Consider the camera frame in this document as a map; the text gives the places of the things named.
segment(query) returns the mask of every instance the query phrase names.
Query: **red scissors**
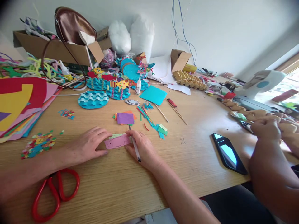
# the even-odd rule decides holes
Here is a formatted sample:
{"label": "red scissors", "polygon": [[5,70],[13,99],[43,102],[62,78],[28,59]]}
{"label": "red scissors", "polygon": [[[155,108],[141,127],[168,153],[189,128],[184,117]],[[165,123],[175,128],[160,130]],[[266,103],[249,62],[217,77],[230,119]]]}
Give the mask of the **red scissors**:
{"label": "red scissors", "polygon": [[[75,188],[75,191],[73,192],[73,194],[69,197],[66,197],[64,195],[64,192],[63,192],[63,185],[62,185],[62,179],[61,179],[61,173],[69,173],[71,175],[73,175],[75,178],[76,178],[76,188]],[[52,182],[52,178],[54,175],[57,175],[57,179],[58,179],[58,192],[56,190],[56,188],[54,187],[53,185],[53,182]],[[38,206],[38,201],[40,199],[40,195],[46,185],[46,183],[48,183],[49,187],[50,187],[50,190],[56,200],[56,209],[55,211],[49,215],[49,216],[46,216],[46,217],[43,217],[43,216],[40,216],[38,213],[37,213],[37,206]],[[50,220],[51,218],[53,218],[54,215],[56,215],[56,213],[58,212],[59,210],[59,207],[60,207],[60,202],[61,201],[69,201],[71,200],[76,194],[77,194],[77,191],[79,189],[79,184],[80,184],[80,178],[79,178],[79,175],[76,171],[74,170],[71,170],[71,169],[63,169],[63,170],[60,170],[58,172],[55,172],[55,173],[52,173],[42,184],[42,186],[40,187],[37,195],[36,195],[36,198],[34,199],[34,203],[33,203],[33,206],[32,206],[32,217],[34,219],[34,221],[36,222],[46,222],[48,220]]]}

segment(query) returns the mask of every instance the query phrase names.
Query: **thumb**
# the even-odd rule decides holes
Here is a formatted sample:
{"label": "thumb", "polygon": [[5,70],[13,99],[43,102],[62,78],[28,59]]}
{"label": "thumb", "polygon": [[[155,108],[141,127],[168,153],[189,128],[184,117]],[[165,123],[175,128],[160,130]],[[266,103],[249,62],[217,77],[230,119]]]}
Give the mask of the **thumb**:
{"label": "thumb", "polygon": [[133,156],[135,159],[137,158],[137,157],[136,157],[135,149],[134,149],[134,147],[132,146],[132,144],[125,145],[125,149],[131,154],[131,156]]}
{"label": "thumb", "polygon": [[95,158],[104,156],[104,155],[106,155],[108,153],[109,153],[108,150],[96,150],[95,151]]}

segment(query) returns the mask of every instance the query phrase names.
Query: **plastic bag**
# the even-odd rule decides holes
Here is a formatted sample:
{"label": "plastic bag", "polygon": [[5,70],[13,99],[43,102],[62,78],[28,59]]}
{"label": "plastic bag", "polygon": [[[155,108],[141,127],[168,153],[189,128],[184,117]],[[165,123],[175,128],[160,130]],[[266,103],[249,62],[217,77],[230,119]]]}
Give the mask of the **plastic bag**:
{"label": "plastic bag", "polygon": [[116,20],[111,23],[108,36],[110,37],[113,51],[119,56],[123,56],[131,50],[131,37],[122,21]]}
{"label": "plastic bag", "polygon": [[137,15],[130,29],[131,51],[138,55],[145,52],[147,63],[150,62],[155,37],[155,24],[142,15]]}

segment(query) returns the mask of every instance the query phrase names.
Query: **white pen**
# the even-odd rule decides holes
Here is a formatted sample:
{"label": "white pen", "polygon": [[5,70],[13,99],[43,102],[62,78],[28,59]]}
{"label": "white pen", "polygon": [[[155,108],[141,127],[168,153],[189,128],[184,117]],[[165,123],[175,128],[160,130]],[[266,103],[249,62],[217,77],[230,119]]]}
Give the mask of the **white pen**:
{"label": "white pen", "polygon": [[134,149],[135,149],[135,152],[136,152],[136,156],[137,156],[138,162],[141,162],[141,158],[140,158],[140,155],[139,155],[139,152],[138,152],[136,141],[135,141],[133,135],[131,137],[132,137],[132,142],[133,142],[133,145],[134,145]]}

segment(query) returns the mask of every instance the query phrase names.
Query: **yellow fish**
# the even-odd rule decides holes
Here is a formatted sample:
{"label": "yellow fish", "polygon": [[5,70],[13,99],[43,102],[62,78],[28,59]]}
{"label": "yellow fish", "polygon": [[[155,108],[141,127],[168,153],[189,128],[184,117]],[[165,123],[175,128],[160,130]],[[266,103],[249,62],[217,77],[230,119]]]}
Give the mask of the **yellow fish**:
{"label": "yellow fish", "polygon": [[129,83],[125,80],[116,83],[116,86],[120,87],[121,89],[125,89],[126,87],[129,88]]}

